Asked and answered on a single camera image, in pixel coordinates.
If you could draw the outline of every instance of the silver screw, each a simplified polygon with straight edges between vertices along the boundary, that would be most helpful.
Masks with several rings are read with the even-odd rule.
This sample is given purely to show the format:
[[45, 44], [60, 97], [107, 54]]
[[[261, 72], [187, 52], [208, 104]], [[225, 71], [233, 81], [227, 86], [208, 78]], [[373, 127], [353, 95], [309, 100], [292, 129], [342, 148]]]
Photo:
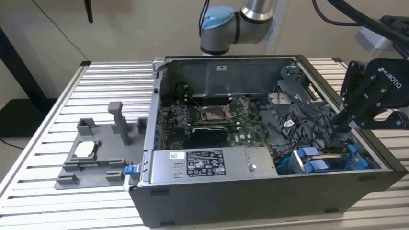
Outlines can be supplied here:
[[250, 170], [250, 172], [254, 172], [256, 169], [257, 169], [257, 165], [249, 164], [249, 170]]

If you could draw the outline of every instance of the robotiq logo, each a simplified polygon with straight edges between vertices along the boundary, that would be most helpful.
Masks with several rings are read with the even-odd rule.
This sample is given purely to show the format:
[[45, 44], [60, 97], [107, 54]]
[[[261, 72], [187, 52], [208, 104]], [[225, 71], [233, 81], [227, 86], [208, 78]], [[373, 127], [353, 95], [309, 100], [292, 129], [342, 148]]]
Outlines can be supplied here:
[[400, 89], [402, 87], [402, 84], [398, 82], [398, 80], [396, 79], [396, 77], [392, 75], [392, 73], [389, 73], [384, 67], [377, 69], [381, 73], [385, 74], [385, 76], [389, 78], [389, 80], [392, 81], [392, 83], [394, 84], [396, 88]]

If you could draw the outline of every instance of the barcode sticker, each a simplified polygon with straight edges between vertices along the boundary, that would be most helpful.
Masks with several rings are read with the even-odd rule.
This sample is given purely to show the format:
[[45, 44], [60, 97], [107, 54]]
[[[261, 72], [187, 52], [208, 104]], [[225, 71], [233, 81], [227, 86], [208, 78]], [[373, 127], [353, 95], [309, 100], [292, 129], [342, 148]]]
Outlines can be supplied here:
[[293, 120], [288, 120], [288, 121], [284, 122], [284, 127], [290, 127], [293, 125], [294, 125]]
[[169, 152], [169, 159], [184, 159], [185, 152]]

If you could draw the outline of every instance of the gray 3d-printed holder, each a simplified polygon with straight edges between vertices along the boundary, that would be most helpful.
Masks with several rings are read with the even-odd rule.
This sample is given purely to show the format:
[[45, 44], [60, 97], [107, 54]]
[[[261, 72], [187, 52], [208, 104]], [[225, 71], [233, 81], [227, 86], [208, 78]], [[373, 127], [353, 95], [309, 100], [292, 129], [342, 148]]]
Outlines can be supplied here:
[[92, 118], [80, 119], [79, 134], [56, 189], [123, 185], [124, 167], [140, 164], [143, 159], [147, 118], [139, 118], [137, 123], [128, 124], [121, 110], [121, 102], [109, 103], [108, 112], [113, 114], [115, 125], [96, 125]]

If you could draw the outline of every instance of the white wall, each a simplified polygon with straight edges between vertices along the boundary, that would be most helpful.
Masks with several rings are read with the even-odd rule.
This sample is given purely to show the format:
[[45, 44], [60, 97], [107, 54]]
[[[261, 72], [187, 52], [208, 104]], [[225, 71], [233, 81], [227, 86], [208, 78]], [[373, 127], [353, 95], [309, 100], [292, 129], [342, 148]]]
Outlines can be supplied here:
[[[93, 0], [88, 24], [83, 0], [36, 0], [72, 42], [92, 61], [152, 60], [155, 56], [200, 55], [197, 19], [204, 0]], [[212, 0], [236, 9], [244, 0]], [[408, 15], [409, 0], [349, 0], [372, 17]], [[348, 18], [318, 0], [333, 20]], [[48, 96], [57, 97], [84, 57], [31, 0], [0, 0], [0, 26]], [[354, 41], [358, 28], [326, 24], [310, 0], [288, 0], [274, 54], [310, 58], [369, 60]], [[260, 55], [265, 44], [232, 45], [232, 55]], [[25, 97], [0, 63], [0, 103]]]
[[[204, 0], [93, 0], [88, 24], [83, 0], [36, 0], [92, 61], [152, 60], [200, 55], [197, 20]], [[242, 0], [212, 0], [238, 9]], [[0, 1], [0, 26], [48, 96], [57, 97], [84, 57], [31, 0]], [[229, 54], [264, 54], [264, 45], [237, 45]], [[23, 97], [0, 65], [0, 103]]]
[[[346, 0], [372, 18], [384, 15], [409, 16], [409, 0]], [[352, 20], [325, 1], [317, 0], [320, 9], [334, 21]], [[288, 0], [282, 29], [276, 42], [276, 54], [304, 54], [309, 58], [341, 57], [344, 60], [370, 60], [354, 40], [358, 27], [328, 24], [314, 12], [310, 0]]]

